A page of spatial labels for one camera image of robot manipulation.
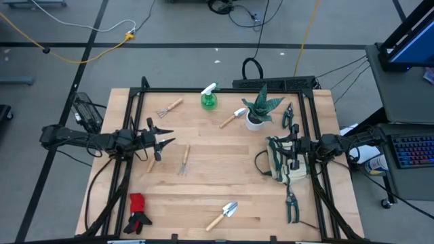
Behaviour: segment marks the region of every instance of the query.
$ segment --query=floor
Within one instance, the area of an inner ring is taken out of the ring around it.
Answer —
[[[320,75],[362,57],[363,45],[384,41],[401,22],[394,3],[399,3],[408,15],[419,2],[421,0],[322,1],[297,75]],[[141,22],[152,1],[75,0],[67,3],[66,8],[53,6],[47,10],[66,22],[94,25],[102,7],[105,11],[100,12],[103,14],[100,26],[108,28],[125,18]],[[261,18],[266,2],[240,0],[239,3]],[[278,3],[279,0],[270,1],[269,13],[276,10]],[[260,49],[257,56],[265,77],[293,75],[299,44],[314,5],[315,0],[284,0],[279,13],[265,26],[262,43],[270,45]],[[53,45],[58,47],[53,47],[52,52],[73,60],[82,59],[87,52],[90,57],[98,55],[120,42],[131,28],[130,23],[125,23],[111,32],[91,36],[88,29],[63,26],[36,9],[10,9],[0,5],[0,12],[32,38],[55,43]],[[240,23],[251,24],[249,16],[241,10],[234,12],[233,17]],[[2,85],[0,89],[0,103],[11,105],[15,115],[0,141],[0,191],[3,193],[0,243],[16,240],[47,156],[47,151],[38,143],[41,128],[59,122],[72,85],[79,85],[79,91],[86,92],[100,104],[107,103],[111,88],[139,86],[143,75],[152,87],[205,87],[215,81],[222,87],[231,87],[233,79],[241,78],[243,60],[254,54],[254,45],[250,44],[255,44],[258,37],[252,29],[235,26],[227,16],[210,12],[203,0],[177,0],[174,4],[157,0],[151,18],[136,33],[136,40],[131,41],[139,48],[121,48],[88,65],[77,65],[44,55],[1,21],[1,75],[31,75],[36,83],[32,86]],[[322,87],[331,88],[356,66],[320,78]],[[358,73],[354,72],[333,89],[334,99],[342,95]],[[253,78],[257,71],[248,66],[247,74]],[[337,103],[339,124],[360,122],[380,106],[368,69]],[[68,110],[64,115],[68,116],[66,126],[80,129]],[[81,149],[63,149],[92,163]],[[89,172],[87,166],[64,155],[55,156],[26,241],[73,236]],[[353,184],[367,238],[390,243],[434,243],[434,223],[430,219],[402,203],[383,210],[379,201],[385,193],[362,175],[355,174]],[[413,203],[434,213],[434,203]]]

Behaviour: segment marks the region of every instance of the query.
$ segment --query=white pot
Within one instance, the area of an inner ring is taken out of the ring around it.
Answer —
[[[259,123],[259,124],[255,124],[252,123],[249,120],[249,114],[250,114],[250,110],[247,112],[247,114],[245,115],[245,126],[247,126],[247,128],[251,131],[258,131],[260,129],[262,129],[265,125],[265,122]]]

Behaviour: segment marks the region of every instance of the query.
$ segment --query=keyboard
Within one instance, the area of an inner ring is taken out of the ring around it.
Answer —
[[[284,78],[271,78],[271,79],[242,79],[234,80],[232,86],[234,88],[245,89],[261,89],[267,84],[268,89],[280,89],[287,92],[297,92],[301,89],[314,89],[317,82],[314,76],[307,77],[284,77]]]
[[[391,136],[398,168],[434,167],[434,136]]]

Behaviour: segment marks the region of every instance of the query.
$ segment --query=metal blade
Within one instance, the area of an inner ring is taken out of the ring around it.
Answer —
[[[226,217],[231,217],[237,211],[237,207],[238,207],[238,202],[236,201],[230,202],[223,207],[223,214]]]
[[[240,108],[239,110],[236,110],[233,114],[234,114],[236,117],[240,117],[240,116],[242,116],[242,115],[245,113],[245,111],[246,111],[245,108]]]

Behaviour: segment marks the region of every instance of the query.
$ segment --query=wooden handle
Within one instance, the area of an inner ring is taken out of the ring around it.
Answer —
[[[154,167],[154,164],[155,164],[155,158],[153,158],[149,163],[148,170],[146,171],[147,173],[151,172],[152,167]]]
[[[229,119],[227,119],[225,122],[223,122],[221,125],[219,125],[219,128],[221,129],[221,128],[225,127],[227,124],[229,124],[234,119],[235,119],[235,115],[230,116]]]
[[[184,160],[182,161],[182,163],[184,165],[187,164],[187,159],[189,158],[189,153],[190,153],[190,145],[187,145],[187,148],[185,149]]]
[[[220,214],[211,224],[206,228],[206,231],[210,231],[212,228],[214,228],[222,219],[224,215],[223,213]]]
[[[178,99],[176,102],[174,102],[172,105],[168,106],[168,110],[171,111],[172,109],[174,109],[176,106],[178,106],[180,103],[182,102],[182,98]]]

